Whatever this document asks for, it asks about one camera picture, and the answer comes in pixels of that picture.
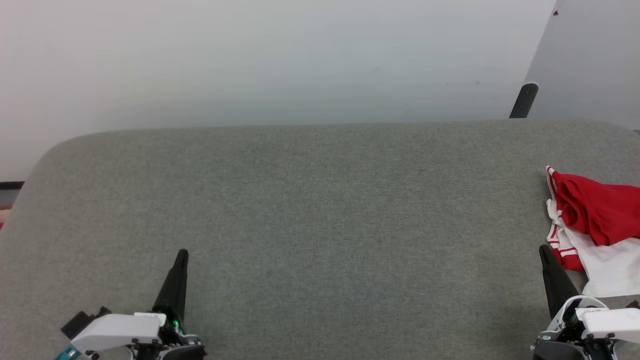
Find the red stripe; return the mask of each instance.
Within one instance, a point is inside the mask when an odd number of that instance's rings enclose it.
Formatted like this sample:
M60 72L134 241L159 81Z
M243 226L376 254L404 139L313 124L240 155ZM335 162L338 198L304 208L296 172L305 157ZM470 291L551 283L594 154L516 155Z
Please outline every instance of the red stripe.
M549 174L549 186L551 186L551 191L554 192L554 195L556 194L556 188L554 187L554 177L551 176L551 174Z

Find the gray cushion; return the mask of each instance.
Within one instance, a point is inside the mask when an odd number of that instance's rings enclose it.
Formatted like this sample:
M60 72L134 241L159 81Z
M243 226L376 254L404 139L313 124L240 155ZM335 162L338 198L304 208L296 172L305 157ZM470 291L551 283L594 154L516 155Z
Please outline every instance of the gray cushion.
M0 232L0 354L50 360L76 312L149 310L184 247L211 358L529 359L545 165L640 185L640 137L498 120L62 143Z

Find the white wall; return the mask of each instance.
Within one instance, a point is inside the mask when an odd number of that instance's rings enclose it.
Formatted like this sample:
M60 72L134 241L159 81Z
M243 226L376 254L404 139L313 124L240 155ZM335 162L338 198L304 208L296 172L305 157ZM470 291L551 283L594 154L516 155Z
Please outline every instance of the white wall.
M506 118L555 0L3 0L0 181L140 127Z
M585 118L640 129L640 1L558 0L528 81L529 118Z

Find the red and white garment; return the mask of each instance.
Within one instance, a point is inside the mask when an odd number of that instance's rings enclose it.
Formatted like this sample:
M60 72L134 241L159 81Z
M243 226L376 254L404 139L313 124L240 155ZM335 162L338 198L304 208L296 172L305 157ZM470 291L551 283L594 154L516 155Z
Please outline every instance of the red and white garment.
M625 206L634 199L640 203L640 197L636 198L636 191L640 193L640 188L604 185L579 176L555 174L551 167L546 171L551 192L547 212L552 221L547 241L565 269L586 272L589 281L582 294L592 297L640 294L640 239L619 238L620 234L636 231L636 223L625 218L630 212ZM561 193L558 193L559 180L569 182L570 188L574 187L569 189L574 196L567 194L567 184L564 183L560 184ZM618 195L625 198L624 204L614 200ZM621 210L623 215L616 214L616 210ZM563 216L564 211L571 211L571 214ZM591 234L584 234L576 227Z

